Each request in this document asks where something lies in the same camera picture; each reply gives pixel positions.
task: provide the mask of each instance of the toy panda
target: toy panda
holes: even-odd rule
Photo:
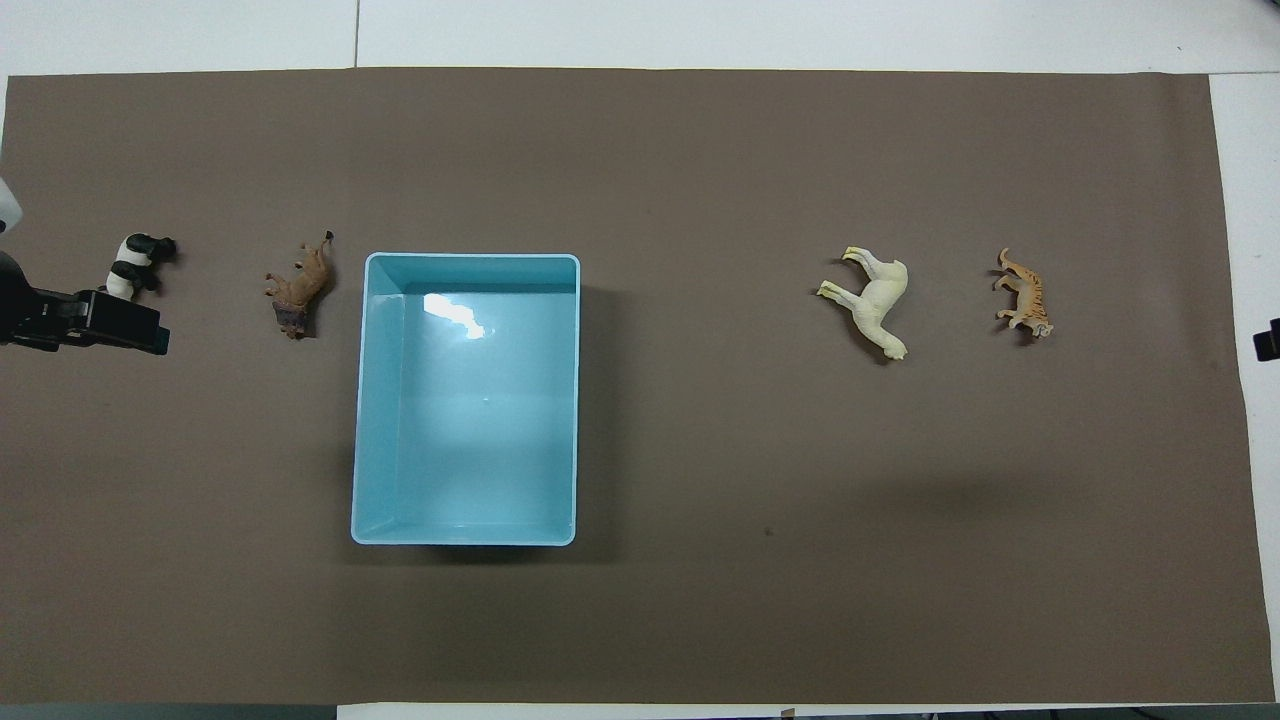
[[[151,270],[151,263],[168,260],[178,254],[178,243],[168,237],[133,233],[124,238],[106,274],[106,284],[99,287],[122,300],[133,300],[138,288],[155,290],[160,281]]]

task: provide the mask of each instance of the blue plastic bin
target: blue plastic bin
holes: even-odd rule
[[[369,256],[356,542],[573,539],[580,297],[572,255]]]

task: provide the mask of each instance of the white table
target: white table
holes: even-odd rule
[[[1252,350],[1252,334],[1280,315],[1280,8],[1266,0],[0,3],[0,87],[17,74],[387,65],[1211,73],[1262,578],[1280,669],[1280,363],[1261,364]],[[741,717],[787,707],[797,715],[974,708],[372,705],[343,707],[339,717]]]

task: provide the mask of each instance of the toy animal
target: toy animal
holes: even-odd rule
[[[307,247],[307,243],[303,242],[302,261],[293,264],[301,272],[292,281],[275,273],[266,274],[266,279],[274,281],[275,287],[268,288],[265,293],[273,297],[271,307],[275,309],[275,320],[280,323],[280,332],[289,340],[306,336],[307,305],[329,284],[329,264],[325,261],[324,249],[332,242],[333,233],[329,231],[325,231],[324,241],[319,247]]]
[[[841,260],[852,260],[861,265],[870,282],[859,296],[833,282],[822,281],[818,295],[852,313],[858,331],[867,336],[867,340],[881,346],[886,357],[901,360],[906,356],[906,346],[881,327],[881,323],[884,322],[884,315],[893,307],[897,299],[906,292],[906,265],[901,260],[881,263],[872,255],[870,250],[863,247],[849,247]]]
[[[106,284],[99,286],[99,290],[122,300],[133,300],[133,292],[138,288],[156,290],[160,279],[151,269],[151,263],[168,260],[177,254],[178,243],[168,237],[133,233],[120,242],[111,270],[106,274]]]
[[[1012,275],[1000,275],[991,290],[1009,288],[1018,293],[1016,310],[1001,310],[997,318],[1009,318],[1009,327],[1016,328],[1019,324],[1032,331],[1032,337],[1048,337],[1053,332],[1053,325],[1044,313],[1044,283],[1039,273],[1025,265],[1014,263],[1007,256],[1009,249],[1000,251],[1000,269],[1012,272]]]

